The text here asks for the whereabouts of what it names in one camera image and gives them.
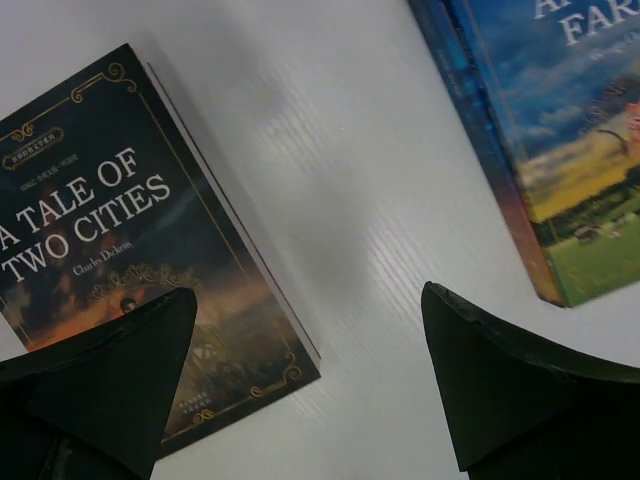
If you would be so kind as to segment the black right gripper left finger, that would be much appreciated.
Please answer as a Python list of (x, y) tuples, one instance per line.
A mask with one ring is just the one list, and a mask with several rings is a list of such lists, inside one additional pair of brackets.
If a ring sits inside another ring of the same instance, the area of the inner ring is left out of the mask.
[(197, 313), (178, 288), (1, 364), (4, 479), (148, 479)]

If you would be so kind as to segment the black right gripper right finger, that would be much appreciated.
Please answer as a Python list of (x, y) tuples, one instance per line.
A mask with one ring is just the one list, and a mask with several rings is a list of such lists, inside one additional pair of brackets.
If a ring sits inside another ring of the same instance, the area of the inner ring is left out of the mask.
[(426, 343), (471, 479), (636, 479), (639, 370), (522, 329), (425, 284)]

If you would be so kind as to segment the A Tale of Two Cities book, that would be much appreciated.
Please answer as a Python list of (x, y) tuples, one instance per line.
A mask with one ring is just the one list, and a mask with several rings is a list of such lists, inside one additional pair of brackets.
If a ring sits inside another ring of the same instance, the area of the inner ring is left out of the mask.
[(198, 312), (162, 456), (314, 382), (319, 355), (122, 45), (1, 123), (1, 312), (32, 351), (179, 287)]

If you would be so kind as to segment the Animal Farm book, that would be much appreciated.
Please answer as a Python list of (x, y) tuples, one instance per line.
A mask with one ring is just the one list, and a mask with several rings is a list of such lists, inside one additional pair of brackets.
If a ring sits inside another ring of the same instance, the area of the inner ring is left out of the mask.
[(639, 5), (446, 5), (552, 275), (573, 307), (639, 278)]

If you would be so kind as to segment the Jane Eyre blue book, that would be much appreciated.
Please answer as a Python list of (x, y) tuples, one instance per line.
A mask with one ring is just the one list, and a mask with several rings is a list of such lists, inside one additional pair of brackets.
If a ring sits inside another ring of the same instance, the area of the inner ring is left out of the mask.
[(408, 3), (468, 135), (537, 296), (565, 308), (565, 295), (543, 252), (515, 170), (491, 118), (486, 91), (459, 36), (447, 1)]

